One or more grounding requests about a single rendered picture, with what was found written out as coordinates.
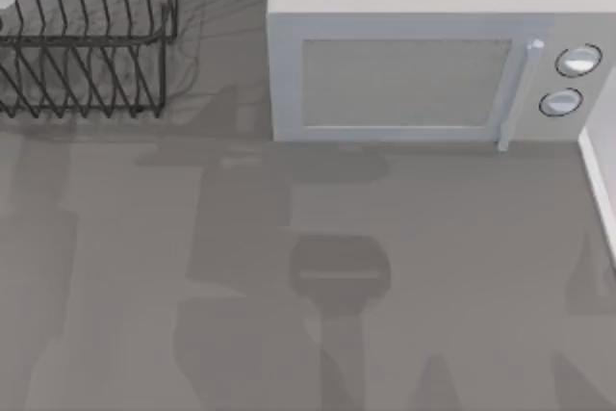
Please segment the pale microwave door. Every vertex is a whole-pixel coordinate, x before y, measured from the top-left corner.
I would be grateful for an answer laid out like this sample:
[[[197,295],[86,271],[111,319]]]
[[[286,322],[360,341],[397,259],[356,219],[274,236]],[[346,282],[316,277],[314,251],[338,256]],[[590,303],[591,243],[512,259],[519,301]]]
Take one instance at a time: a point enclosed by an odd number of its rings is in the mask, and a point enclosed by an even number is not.
[[[270,13],[277,141],[493,142],[550,18]]]

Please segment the small white microwave knob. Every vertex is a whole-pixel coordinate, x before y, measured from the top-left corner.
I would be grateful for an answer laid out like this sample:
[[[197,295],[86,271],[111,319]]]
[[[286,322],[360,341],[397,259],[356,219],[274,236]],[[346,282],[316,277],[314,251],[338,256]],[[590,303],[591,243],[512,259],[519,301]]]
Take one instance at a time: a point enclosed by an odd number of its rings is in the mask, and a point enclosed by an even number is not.
[[[547,117],[563,117],[574,113],[582,103],[583,95],[567,88],[545,94],[539,102],[539,110]]]

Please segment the large white microwave knob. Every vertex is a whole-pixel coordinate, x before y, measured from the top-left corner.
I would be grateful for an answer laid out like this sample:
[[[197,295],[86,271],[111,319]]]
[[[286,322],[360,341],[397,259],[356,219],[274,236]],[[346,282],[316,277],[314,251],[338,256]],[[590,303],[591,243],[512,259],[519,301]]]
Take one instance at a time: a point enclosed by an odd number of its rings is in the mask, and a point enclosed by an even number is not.
[[[594,44],[568,48],[555,60],[555,69],[566,78],[577,78],[592,72],[603,60],[602,50]]]

